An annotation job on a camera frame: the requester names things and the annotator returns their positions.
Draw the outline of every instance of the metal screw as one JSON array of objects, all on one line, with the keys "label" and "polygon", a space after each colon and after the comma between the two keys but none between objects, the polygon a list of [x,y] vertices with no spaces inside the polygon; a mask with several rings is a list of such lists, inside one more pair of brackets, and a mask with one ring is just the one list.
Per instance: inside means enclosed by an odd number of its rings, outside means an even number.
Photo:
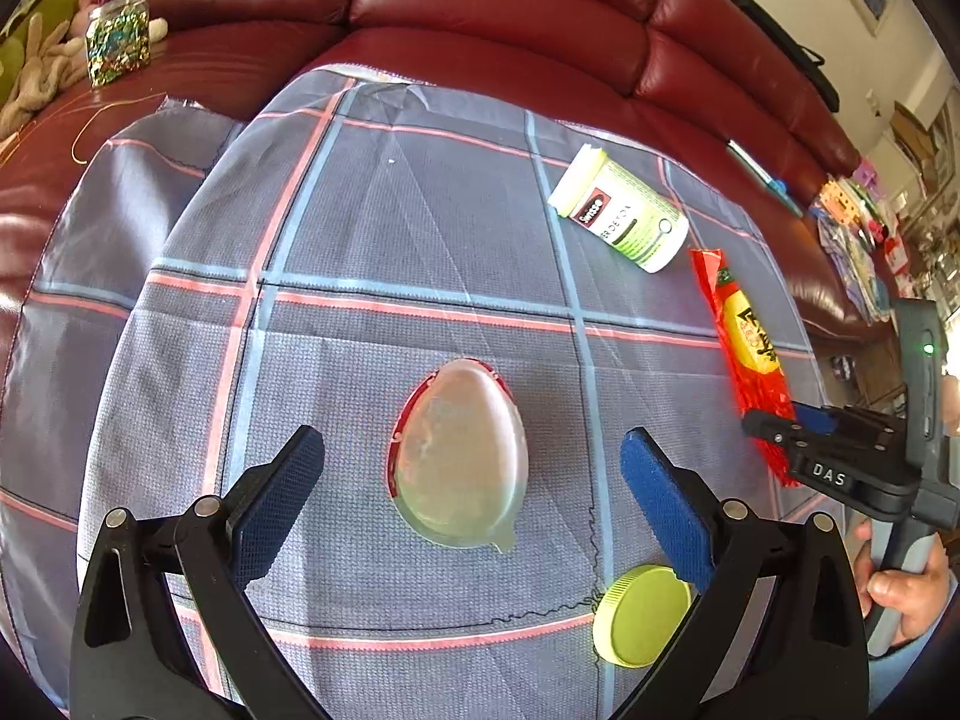
[{"label": "metal screw", "polygon": [[127,521],[127,513],[123,509],[114,509],[104,518],[107,528],[119,528]]},{"label": "metal screw", "polygon": [[750,514],[750,509],[747,509],[747,504],[743,501],[734,498],[723,504],[723,513],[730,519],[746,519],[747,514]]},{"label": "metal screw", "polygon": [[813,515],[813,524],[824,533],[829,533],[833,530],[833,520],[822,512],[817,512],[817,514]]},{"label": "metal screw", "polygon": [[216,495],[205,495],[193,505],[193,511],[197,517],[212,517],[219,510],[220,498]]}]

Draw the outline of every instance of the bag of sequins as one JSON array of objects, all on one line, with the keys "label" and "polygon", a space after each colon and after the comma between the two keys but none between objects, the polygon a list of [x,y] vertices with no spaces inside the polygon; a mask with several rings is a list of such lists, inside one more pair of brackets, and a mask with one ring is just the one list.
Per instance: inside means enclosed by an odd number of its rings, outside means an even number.
[{"label": "bag of sequins", "polygon": [[111,0],[90,12],[86,63],[94,88],[150,64],[147,0]]}]

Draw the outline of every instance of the blue gripper pad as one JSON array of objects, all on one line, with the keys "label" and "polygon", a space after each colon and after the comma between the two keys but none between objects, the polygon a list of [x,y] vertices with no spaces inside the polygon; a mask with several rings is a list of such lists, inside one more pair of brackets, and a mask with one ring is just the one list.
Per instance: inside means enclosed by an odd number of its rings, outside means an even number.
[{"label": "blue gripper pad", "polygon": [[793,402],[793,409],[797,415],[797,421],[810,433],[829,436],[837,429],[836,417],[829,415],[822,409],[815,409],[813,406],[797,401]]},{"label": "blue gripper pad", "polygon": [[624,481],[640,504],[674,572],[702,595],[714,570],[709,530],[680,490],[672,469],[673,464],[645,431],[632,430],[624,437],[620,445],[620,472]]},{"label": "blue gripper pad", "polygon": [[321,473],[323,437],[304,425],[270,464],[244,471],[234,485],[237,493],[227,494],[240,498],[227,521],[240,589],[270,571]]}]

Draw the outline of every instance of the red plastic wrapper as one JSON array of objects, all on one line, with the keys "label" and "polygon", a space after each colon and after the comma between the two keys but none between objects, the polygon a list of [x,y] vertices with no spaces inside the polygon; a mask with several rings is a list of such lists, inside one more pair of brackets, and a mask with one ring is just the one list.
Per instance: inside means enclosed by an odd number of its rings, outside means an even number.
[{"label": "red plastic wrapper", "polygon": [[[796,419],[776,349],[730,273],[723,252],[701,250],[690,251],[690,255],[700,289],[713,312],[720,346],[733,377],[740,415],[750,409],[760,409],[784,419]],[[789,463],[784,450],[761,440],[757,440],[757,446],[779,483],[795,487],[797,482],[787,474]]]}]

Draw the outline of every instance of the sofa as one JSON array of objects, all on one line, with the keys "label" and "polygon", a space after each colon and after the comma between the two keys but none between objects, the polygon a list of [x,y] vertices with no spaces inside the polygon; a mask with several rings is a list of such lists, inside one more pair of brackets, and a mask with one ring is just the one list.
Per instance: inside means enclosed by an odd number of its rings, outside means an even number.
[{"label": "sofa", "polygon": [[861,343],[812,219],[726,148],[736,140],[808,206],[860,156],[813,86],[727,0],[150,0],[170,35],[149,68],[68,90],[0,167],[0,355],[51,227],[106,138],[165,95],[251,119],[292,77],[336,63],[525,106],[646,143],[752,216],[810,333]]}]

